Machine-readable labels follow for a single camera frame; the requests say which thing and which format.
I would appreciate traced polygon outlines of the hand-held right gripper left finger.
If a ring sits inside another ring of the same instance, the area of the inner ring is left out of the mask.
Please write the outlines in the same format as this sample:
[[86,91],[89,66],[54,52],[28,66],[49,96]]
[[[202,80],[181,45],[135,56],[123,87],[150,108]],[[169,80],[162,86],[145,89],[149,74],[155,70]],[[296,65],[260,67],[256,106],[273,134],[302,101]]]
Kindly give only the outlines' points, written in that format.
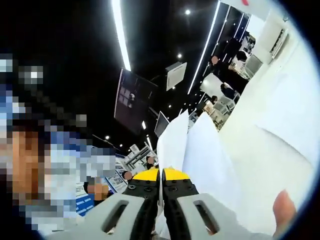
[[158,169],[138,173],[123,193],[92,208],[83,222],[49,240],[150,240],[158,214]]

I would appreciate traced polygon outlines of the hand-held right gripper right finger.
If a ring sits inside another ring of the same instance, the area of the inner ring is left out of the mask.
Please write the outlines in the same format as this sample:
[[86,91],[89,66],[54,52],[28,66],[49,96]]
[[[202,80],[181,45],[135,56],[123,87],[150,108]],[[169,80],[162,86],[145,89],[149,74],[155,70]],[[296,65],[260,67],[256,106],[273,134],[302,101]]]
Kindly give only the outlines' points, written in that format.
[[164,216],[172,240],[271,240],[250,232],[236,214],[208,193],[199,193],[189,176],[179,170],[162,172]]

